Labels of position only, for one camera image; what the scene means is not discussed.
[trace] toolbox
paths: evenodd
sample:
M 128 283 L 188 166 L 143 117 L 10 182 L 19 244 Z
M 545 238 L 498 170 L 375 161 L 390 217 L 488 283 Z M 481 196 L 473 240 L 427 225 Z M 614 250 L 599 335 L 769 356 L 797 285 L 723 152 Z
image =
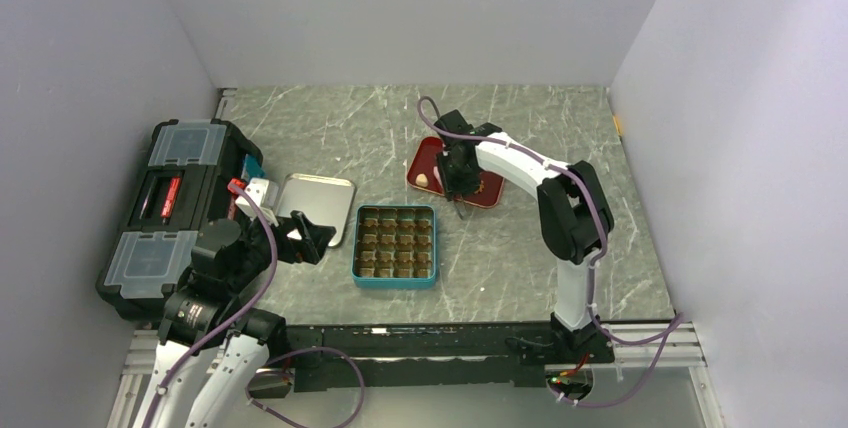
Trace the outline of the toolbox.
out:
M 160 123 L 124 215 L 112 257 L 96 283 L 127 320 L 155 322 L 191 261 L 204 223 L 248 218 L 227 189 L 233 178 L 262 176 L 262 153 L 221 120 Z
M 363 205 L 356 214 L 353 282 L 360 288 L 436 283 L 436 213 L 424 205 Z

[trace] blue container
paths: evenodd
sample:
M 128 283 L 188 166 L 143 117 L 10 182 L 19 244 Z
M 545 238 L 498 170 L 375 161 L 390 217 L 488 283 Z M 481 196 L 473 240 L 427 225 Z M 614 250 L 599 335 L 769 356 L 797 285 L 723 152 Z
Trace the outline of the blue container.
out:
M 426 205 L 362 205 L 356 212 L 353 282 L 422 289 L 436 283 L 436 212 Z

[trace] toolbox lid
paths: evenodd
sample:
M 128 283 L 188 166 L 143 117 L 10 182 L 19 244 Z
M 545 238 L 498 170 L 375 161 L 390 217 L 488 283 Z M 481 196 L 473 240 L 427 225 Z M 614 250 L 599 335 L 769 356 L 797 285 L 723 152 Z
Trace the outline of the toolbox lid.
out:
M 216 165 L 227 133 L 225 125 L 180 121 L 162 127 L 147 166 Z
M 196 231 L 123 233 L 103 284 L 120 285 L 124 299 L 163 298 L 162 286 L 177 283 L 196 241 Z

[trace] gray wall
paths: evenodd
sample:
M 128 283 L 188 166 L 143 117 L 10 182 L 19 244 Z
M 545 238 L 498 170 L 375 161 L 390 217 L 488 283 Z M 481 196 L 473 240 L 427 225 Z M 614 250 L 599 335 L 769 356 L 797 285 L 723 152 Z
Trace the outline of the gray wall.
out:
M 848 0 L 657 0 L 612 85 L 730 426 L 846 426 Z
M 609 85 L 654 0 L 170 0 L 218 86 Z
M 0 426 L 105 426 L 131 326 L 95 293 L 153 126 L 215 91 L 166 0 L 0 0 Z

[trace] marble table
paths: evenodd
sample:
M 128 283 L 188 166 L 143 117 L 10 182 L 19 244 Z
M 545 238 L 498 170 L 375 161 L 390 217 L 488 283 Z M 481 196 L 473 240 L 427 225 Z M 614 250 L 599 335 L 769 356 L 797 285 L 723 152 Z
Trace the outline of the marble table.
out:
M 603 319 L 668 319 L 673 313 L 644 212 L 606 100 L 597 86 L 281 86 L 228 90 L 223 117 L 265 155 L 269 178 L 290 173 L 357 186 L 342 244 L 318 266 L 280 265 L 260 308 L 289 323 L 545 320 L 556 270 L 533 199 L 506 184 L 493 209 L 461 220 L 444 198 L 406 184 L 407 163 L 431 133 L 415 103 L 427 94 L 442 113 L 491 121 L 551 158 L 587 160 L 615 217 L 598 272 Z M 351 279 L 353 223 L 361 204 L 429 204 L 438 217 L 439 279 L 423 291 L 361 290 Z

